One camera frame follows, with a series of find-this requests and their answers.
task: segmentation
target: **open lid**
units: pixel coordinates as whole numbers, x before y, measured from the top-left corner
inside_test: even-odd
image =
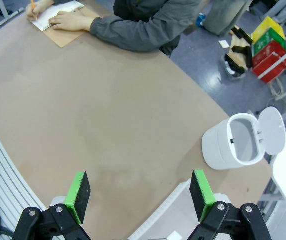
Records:
[[[282,152],[285,147],[286,129],[280,112],[270,106],[261,112],[258,122],[265,151],[272,156]]]

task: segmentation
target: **blue floor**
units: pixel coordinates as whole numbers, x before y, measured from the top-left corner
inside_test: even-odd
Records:
[[[113,11],[114,0],[96,1]],[[25,8],[30,1],[4,0],[4,3],[8,9],[16,11],[19,8]],[[207,14],[210,7],[205,8],[203,13]],[[246,12],[237,25],[246,32],[252,33],[260,23],[258,16]],[[222,49],[219,44],[219,40],[227,40],[230,43],[231,39],[230,35],[217,37],[204,29],[198,29],[190,35],[182,34],[181,42],[172,54],[171,60],[199,84],[228,115],[246,113],[249,110],[255,113],[267,106],[272,94],[268,86],[251,71],[246,72],[245,78],[231,81],[221,63],[222,57],[228,50]],[[286,91],[286,74],[283,74],[280,79]],[[270,103],[282,114],[286,112],[286,98],[284,101],[270,101]]]

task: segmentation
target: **red crate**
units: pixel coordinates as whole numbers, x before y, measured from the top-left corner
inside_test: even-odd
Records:
[[[275,64],[281,57],[286,54],[286,50],[276,41],[271,41],[265,48],[263,48],[257,55],[252,59],[253,61],[253,73],[256,76],[260,76],[273,64]],[[286,69],[286,59],[284,62],[279,64],[276,68],[270,71],[261,80],[268,84],[277,78]]]

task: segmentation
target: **orange pencil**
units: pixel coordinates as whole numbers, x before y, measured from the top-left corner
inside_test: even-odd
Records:
[[[31,0],[31,4],[32,4],[32,8],[33,8],[33,11],[35,9],[35,4],[34,4],[34,0]]]

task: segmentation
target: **notebook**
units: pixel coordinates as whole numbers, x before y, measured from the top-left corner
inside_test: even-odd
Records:
[[[54,43],[56,43],[60,48],[63,48],[75,39],[77,39],[79,36],[83,35],[85,31],[55,30],[49,24],[49,20],[55,17],[59,12],[73,12],[76,9],[80,9],[84,16],[91,18],[99,17],[99,15],[85,7],[82,3],[79,3],[77,1],[70,1],[65,4],[59,4],[56,6],[49,7],[39,16],[37,21],[34,21],[32,23],[46,36],[48,36]]]

